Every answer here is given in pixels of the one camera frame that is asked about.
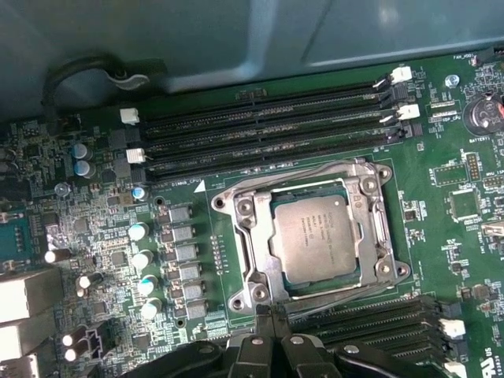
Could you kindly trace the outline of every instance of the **white triangle marking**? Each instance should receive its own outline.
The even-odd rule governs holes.
[[[195,193],[201,193],[202,191],[206,191],[206,185],[204,180],[202,180],[201,183],[199,183],[199,185],[196,187]]]

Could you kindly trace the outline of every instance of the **green circuit board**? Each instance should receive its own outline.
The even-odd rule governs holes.
[[[392,179],[382,188],[387,219],[396,260],[408,264],[411,275],[393,289],[354,305],[418,294],[460,302],[469,346],[461,362],[468,376],[482,376],[488,358],[492,359],[495,376],[501,376],[504,239],[485,235],[481,226],[499,221],[504,214],[504,201],[500,200],[504,199],[504,132],[476,136],[468,132],[462,118],[465,107],[478,94],[502,93],[504,66],[495,62],[474,67],[470,64],[473,57],[458,54],[400,62],[413,71],[407,87],[409,96],[420,107],[421,116],[415,120],[421,125],[420,135],[387,146],[167,180],[149,187],[149,197],[142,202],[131,195],[135,166],[125,163],[126,144],[117,138],[117,130],[124,130],[119,108],[68,116],[65,132],[58,137],[48,136],[42,121],[6,125],[9,146],[17,152],[17,164],[29,182],[27,191],[32,201],[18,208],[28,222],[0,224],[0,240],[11,240],[9,234],[14,228],[26,239],[29,230],[30,236],[22,243],[31,248],[15,258],[17,252],[12,249],[18,246],[9,246],[0,252],[0,260],[37,265],[46,251],[47,234],[74,251],[73,259],[59,264],[66,295],[55,309],[59,332],[83,322],[113,319],[117,347],[101,364],[105,376],[118,376],[177,345],[199,339],[225,339],[253,324],[252,316],[230,312],[226,306],[241,285],[241,272],[231,222],[212,209],[215,195],[251,177],[365,158],[392,169]],[[178,94],[135,104],[135,108],[145,118],[190,113],[233,103],[240,96],[258,91],[267,98],[374,80],[395,67],[397,64],[380,65]],[[450,74],[460,77],[456,88],[445,85],[445,77]],[[90,179],[73,172],[75,162],[70,150],[77,142],[93,150],[97,172]],[[71,193],[58,197],[54,187],[62,182],[68,183]],[[191,219],[178,226],[190,225],[194,232],[191,243],[198,245],[206,301],[206,315],[192,320],[184,316],[183,302],[180,305],[174,298],[174,291],[180,288],[172,275],[174,263],[165,256],[167,247],[161,237],[164,228],[159,221],[166,215],[165,207],[188,204]],[[138,222],[147,224],[150,233],[132,243],[128,229]],[[140,275],[131,259],[144,249],[152,250],[157,257]],[[105,273],[103,282],[84,298],[77,296],[76,278],[95,270]],[[163,302],[160,315],[153,321],[140,316],[145,298],[139,295],[136,285],[146,274],[155,275],[161,283],[151,295]],[[464,297],[465,288],[472,290],[472,295]],[[61,356],[64,348],[58,341],[56,344]],[[76,376],[87,364],[85,356],[77,363],[61,360],[61,376]]]

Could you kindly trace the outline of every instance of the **blue capacitor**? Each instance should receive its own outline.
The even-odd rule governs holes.
[[[137,199],[139,201],[145,201],[148,194],[145,188],[143,187],[134,187],[132,190],[132,196],[134,199]]]

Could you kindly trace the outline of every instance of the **capacitor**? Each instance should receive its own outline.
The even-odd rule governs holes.
[[[6,161],[0,161],[0,175],[14,175],[18,170],[17,165]]]
[[[99,284],[103,281],[103,275],[100,272],[87,274],[79,277],[79,286],[88,289],[91,285]]]
[[[16,153],[8,148],[0,147],[0,161],[13,161]]]
[[[90,179],[96,173],[96,167],[93,163],[89,163],[85,160],[79,160],[73,166],[73,172],[77,176],[84,177],[86,179]]]
[[[158,279],[149,274],[144,276],[139,282],[139,293],[141,295],[151,295],[156,286],[158,285]]]
[[[132,190],[132,196],[138,201],[145,201],[149,197],[149,194],[145,187],[134,187]]]
[[[44,260],[47,264],[53,264],[55,262],[60,262],[68,260],[72,257],[72,251],[68,248],[60,248],[57,250],[48,250],[44,255]]]
[[[128,235],[132,241],[138,242],[149,235],[149,226],[143,222],[133,224],[128,230]]]
[[[161,311],[163,302],[158,298],[148,298],[140,310],[143,319],[152,321]]]
[[[57,183],[56,186],[54,187],[54,193],[58,197],[66,197],[67,195],[70,194],[71,191],[72,188],[67,183]]]
[[[93,157],[93,150],[86,147],[82,143],[76,143],[72,147],[72,152],[70,153],[75,159],[79,160],[89,160]]]
[[[154,254],[149,250],[141,250],[133,256],[132,264],[138,270],[146,268],[153,260]]]
[[[81,340],[86,335],[87,327],[84,324],[77,326],[73,331],[67,333],[61,338],[61,342],[65,347],[71,347],[77,341]]]
[[[87,339],[80,339],[72,348],[65,352],[65,360],[68,362],[74,362],[78,357],[83,355],[89,349],[89,344]]]

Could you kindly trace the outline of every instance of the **silver capacitor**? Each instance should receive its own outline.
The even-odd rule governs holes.
[[[76,143],[72,146],[70,154],[77,160],[89,160],[93,157],[93,150],[85,144]]]

